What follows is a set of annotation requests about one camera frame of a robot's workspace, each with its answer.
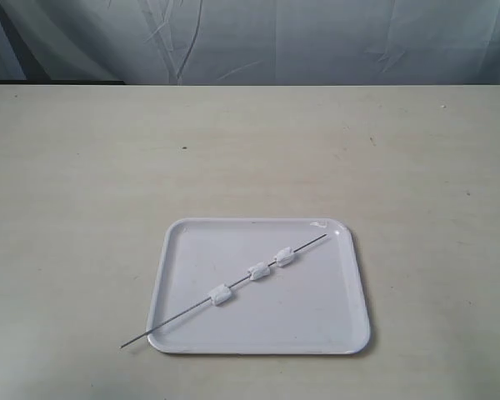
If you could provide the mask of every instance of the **metal skewer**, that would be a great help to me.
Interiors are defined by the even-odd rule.
[[[300,246],[299,248],[293,250],[292,252],[293,253],[296,253],[296,252],[299,252],[300,250],[302,250],[303,248],[306,248],[307,246],[310,246],[312,244],[314,244],[316,241],[326,237],[328,234],[327,233],[324,233],[323,235],[317,237],[316,239],[313,239],[311,242],[307,242],[306,244],[304,244],[303,246]],[[274,265],[276,263],[276,261],[272,261],[268,264],[269,267],[271,267],[272,265]],[[245,277],[242,277],[241,279],[239,279],[238,281],[232,283],[231,285],[228,285],[228,287],[231,289],[233,288],[234,286],[237,286],[239,283],[243,283],[244,281],[246,281],[247,279],[250,278],[250,274],[246,275]],[[156,325],[155,327],[153,327],[152,329],[148,329],[145,333],[141,333],[140,335],[134,337],[132,340],[129,340],[128,342],[125,342],[120,348],[125,348],[128,344],[132,344],[133,342],[139,340],[140,338],[144,338],[145,336],[149,335],[150,333],[152,333],[153,331],[155,330],[158,330],[160,327],[162,327],[163,325],[166,325],[172,321],[174,321],[176,318],[180,318],[183,314],[186,314],[188,313],[189,311],[195,309],[196,307],[199,307],[201,306],[202,304],[204,303],[207,303],[208,301],[210,300],[210,297],[206,297],[204,298],[202,301],[200,302],[197,302],[196,304],[193,304],[191,307],[189,308],[186,308],[185,310],[179,312],[178,314],[174,315],[173,317],[170,317],[169,319],[161,322],[159,325]]]

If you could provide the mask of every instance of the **white table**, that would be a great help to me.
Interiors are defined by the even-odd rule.
[[[367,351],[120,351],[186,216],[345,222]],[[500,87],[0,87],[0,399],[57,398],[500,398]]]

